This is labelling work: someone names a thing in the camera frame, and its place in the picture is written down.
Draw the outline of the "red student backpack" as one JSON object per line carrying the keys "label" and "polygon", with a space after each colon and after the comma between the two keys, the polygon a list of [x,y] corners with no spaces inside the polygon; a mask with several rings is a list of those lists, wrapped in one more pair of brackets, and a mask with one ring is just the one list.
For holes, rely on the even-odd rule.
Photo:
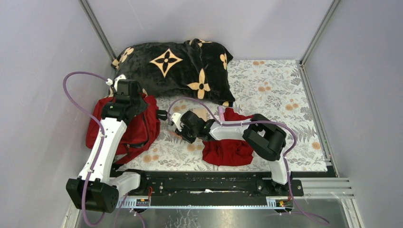
{"label": "red student backpack", "polygon": [[[124,155],[124,157],[114,162],[116,164],[126,164],[144,151],[147,151],[159,136],[161,126],[160,120],[167,119],[166,111],[159,110],[154,96],[143,93],[142,98],[148,104],[148,107],[143,113],[134,117],[128,125],[115,153],[116,155]],[[111,102],[112,100],[114,100],[112,97],[106,97],[97,102],[93,110],[93,115],[98,120],[101,120],[102,108],[106,103]],[[93,148],[98,131],[98,124],[91,119],[86,133],[87,148]]]}

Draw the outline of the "black floral plush blanket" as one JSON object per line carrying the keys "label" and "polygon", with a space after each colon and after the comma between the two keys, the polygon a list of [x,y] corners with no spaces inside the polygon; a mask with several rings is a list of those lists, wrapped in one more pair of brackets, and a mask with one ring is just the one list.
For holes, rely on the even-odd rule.
{"label": "black floral plush blanket", "polygon": [[148,95],[209,100],[232,107],[228,63],[232,54],[218,42],[149,42],[126,47],[111,62],[117,76],[138,81]]}

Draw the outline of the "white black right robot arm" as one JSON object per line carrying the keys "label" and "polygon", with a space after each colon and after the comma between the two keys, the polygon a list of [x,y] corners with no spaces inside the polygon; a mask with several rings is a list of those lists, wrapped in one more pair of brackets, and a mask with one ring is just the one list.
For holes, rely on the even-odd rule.
{"label": "white black right robot arm", "polygon": [[246,142],[259,157],[268,161],[273,191],[284,196],[291,190],[288,168],[283,158],[287,134],[261,114],[254,114],[246,120],[220,122],[215,119],[205,121],[193,111],[187,111],[184,114],[171,114],[170,125],[174,125],[175,133],[189,143],[196,139]]}

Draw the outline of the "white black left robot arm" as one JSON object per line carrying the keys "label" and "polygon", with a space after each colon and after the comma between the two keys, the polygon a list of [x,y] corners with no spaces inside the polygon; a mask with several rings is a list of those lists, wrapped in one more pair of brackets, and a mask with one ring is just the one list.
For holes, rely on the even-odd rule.
{"label": "white black left robot arm", "polygon": [[142,195],[147,183],[137,172],[125,171],[116,178],[110,172],[118,145],[132,119],[148,107],[142,97],[139,82],[121,74],[114,80],[105,79],[115,89],[114,101],[108,102],[97,119],[84,111],[95,121],[99,129],[95,144],[83,169],[75,179],[69,179],[66,190],[77,209],[111,213],[120,197],[132,191]]}

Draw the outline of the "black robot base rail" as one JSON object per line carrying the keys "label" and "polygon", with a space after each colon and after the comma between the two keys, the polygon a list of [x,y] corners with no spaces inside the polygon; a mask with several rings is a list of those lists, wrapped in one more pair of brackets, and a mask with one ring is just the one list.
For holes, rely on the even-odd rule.
{"label": "black robot base rail", "polygon": [[151,206],[264,206],[266,198],[304,196],[300,180],[281,185],[270,172],[144,171],[141,177],[128,195],[150,199]]}

